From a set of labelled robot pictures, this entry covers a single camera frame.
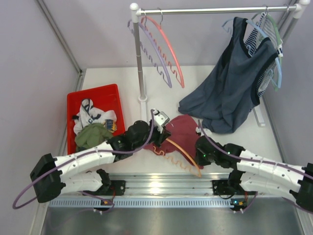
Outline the maroon tank top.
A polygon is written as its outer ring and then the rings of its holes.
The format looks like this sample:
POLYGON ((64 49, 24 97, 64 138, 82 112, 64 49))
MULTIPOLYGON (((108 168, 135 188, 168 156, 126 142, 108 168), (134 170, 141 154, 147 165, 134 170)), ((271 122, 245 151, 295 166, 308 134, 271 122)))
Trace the maroon tank top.
MULTIPOLYGON (((196 157, 195 144, 200 137, 196 133, 197 127, 196 122, 189 115, 177 116, 165 126, 165 129, 171 134, 169 139, 178 144, 178 146, 188 153, 193 160, 195 160, 196 157)), ((145 146, 144 149, 150 150, 156 155, 166 155, 177 151, 184 156, 190 165, 194 166, 190 159, 180 149, 168 141, 164 141, 160 147, 157 147, 154 144, 149 144, 145 146)))

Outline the orange plastic hanger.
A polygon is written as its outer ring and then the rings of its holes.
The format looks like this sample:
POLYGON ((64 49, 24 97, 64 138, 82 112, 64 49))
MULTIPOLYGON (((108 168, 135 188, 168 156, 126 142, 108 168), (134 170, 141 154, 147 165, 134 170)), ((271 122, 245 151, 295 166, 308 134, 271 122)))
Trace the orange plastic hanger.
POLYGON ((163 150, 158 151, 158 148, 156 146, 153 146, 153 152, 156 155, 162 156, 166 160, 170 161, 173 165, 176 165, 176 166, 180 167, 181 169, 183 169, 185 171, 188 171, 190 174, 192 174, 192 175, 194 175, 194 176, 196 176, 198 178, 201 178, 202 177, 201 169, 198 166, 198 164, 195 162, 195 160, 191 157, 191 155, 189 155, 176 142, 174 142, 174 141, 172 141, 170 139, 166 139, 166 141, 169 142, 172 146, 174 146, 179 151, 180 155, 182 155, 184 157, 184 159, 188 162, 187 165, 184 165, 181 160, 176 160, 171 155, 167 156, 163 150))

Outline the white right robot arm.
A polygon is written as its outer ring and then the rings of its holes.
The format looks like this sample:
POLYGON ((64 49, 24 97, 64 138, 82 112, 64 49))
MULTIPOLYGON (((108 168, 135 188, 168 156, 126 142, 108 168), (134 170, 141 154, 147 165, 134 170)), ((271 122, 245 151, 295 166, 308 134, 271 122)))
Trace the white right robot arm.
POLYGON ((291 165, 253 154, 235 144, 220 145, 202 136, 195 144, 196 163, 231 169, 221 195, 257 192, 285 198, 299 208, 313 211, 313 165, 291 165))

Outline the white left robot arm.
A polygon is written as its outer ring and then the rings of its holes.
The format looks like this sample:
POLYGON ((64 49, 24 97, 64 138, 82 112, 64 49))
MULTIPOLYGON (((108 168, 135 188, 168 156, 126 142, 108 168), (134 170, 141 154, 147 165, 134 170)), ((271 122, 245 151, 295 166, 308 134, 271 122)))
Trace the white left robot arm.
POLYGON ((49 202, 75 191, 108 193, 111 188, 108 174, 102 169, 95 172, 90 169, 124 160, 151 143, 160 146, 171 135, 165 127, 168 122, 163 118, 149 123, 139 120, 123 134, 96 147, 66 156, 43 155, 30 173, 37 201, 49 202))

